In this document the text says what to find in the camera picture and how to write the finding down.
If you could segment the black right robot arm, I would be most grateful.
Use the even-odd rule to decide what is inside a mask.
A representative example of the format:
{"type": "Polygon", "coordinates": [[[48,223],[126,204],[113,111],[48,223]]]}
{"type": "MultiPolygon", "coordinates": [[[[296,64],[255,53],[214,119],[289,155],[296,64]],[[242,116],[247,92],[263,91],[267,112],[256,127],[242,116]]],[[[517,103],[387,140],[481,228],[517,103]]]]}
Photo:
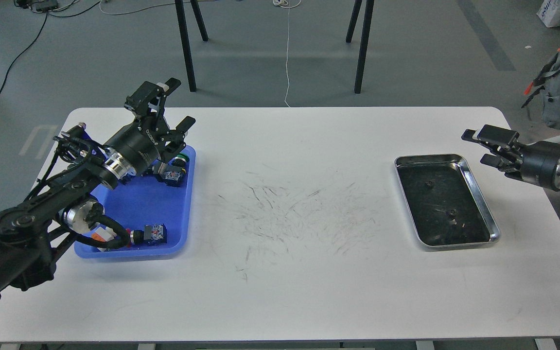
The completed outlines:
{"type": "Polygon", "coordinates": [[[480,162],[498,169],[505,177],[560,191],[560,143],[522,144],[519,136],[514,130],[486,124],[480,130],[466,129],[461,138],[488,149],[480,162]]]}

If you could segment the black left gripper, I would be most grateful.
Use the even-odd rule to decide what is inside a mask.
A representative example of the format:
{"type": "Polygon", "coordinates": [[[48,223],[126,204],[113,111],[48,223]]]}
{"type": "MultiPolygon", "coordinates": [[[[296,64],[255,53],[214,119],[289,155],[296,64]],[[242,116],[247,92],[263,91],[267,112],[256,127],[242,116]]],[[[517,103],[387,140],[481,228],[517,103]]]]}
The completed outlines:
{"type": "Polygon", "coordinates": [[[137,175],[154,161],[169,162],[186,146],[185,137],[196,123],[186,116],[174,129],[164,117],[165,100],[181,86],[177,78],[165,83],[143,82],[124,108],[134,114],[134,121],[123,126],[105,143],[107,159],[104,168],[113,175],[137,175]]]}

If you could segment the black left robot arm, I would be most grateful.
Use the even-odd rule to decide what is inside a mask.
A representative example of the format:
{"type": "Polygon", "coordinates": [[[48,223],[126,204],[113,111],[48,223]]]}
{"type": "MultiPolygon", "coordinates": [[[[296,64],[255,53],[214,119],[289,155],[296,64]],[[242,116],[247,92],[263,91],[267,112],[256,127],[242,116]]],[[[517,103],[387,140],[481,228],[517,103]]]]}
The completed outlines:
{"type": "Polygon", "coordinates": [[[92,140],[82,122],[54,138],[53,161],[60,158],[68,168],[44,175],[22,203],[0,212],[0,293],[53,280],[56,262],[73,242],[107,249],[129,243],[126,229],[91,193],[100,185],[115,189],[127,175],[167,163],[185,148],[195,119],[185,117],[171,129],[164,117],[165,100],[180,85],[177,78],[143,82],[124,103],[133,121],[104,144],[92,140]]]}

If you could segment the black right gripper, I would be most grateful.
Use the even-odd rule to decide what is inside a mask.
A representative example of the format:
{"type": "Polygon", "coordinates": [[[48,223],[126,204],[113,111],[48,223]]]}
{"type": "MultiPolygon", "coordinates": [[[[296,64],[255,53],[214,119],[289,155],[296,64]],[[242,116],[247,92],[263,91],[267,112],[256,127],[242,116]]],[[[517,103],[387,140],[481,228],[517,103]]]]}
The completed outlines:
{"type": "Polygon", "coordinates": [[[484,154],[480,163],[498,169],[505,177],[544,189],[560,191],[560,144],[539,141],[524,145],[520,134],[511,129],[484,125],[480,130],[466,129],[461,139],[486,147],[500,147],[501,156],[484,154]]]}

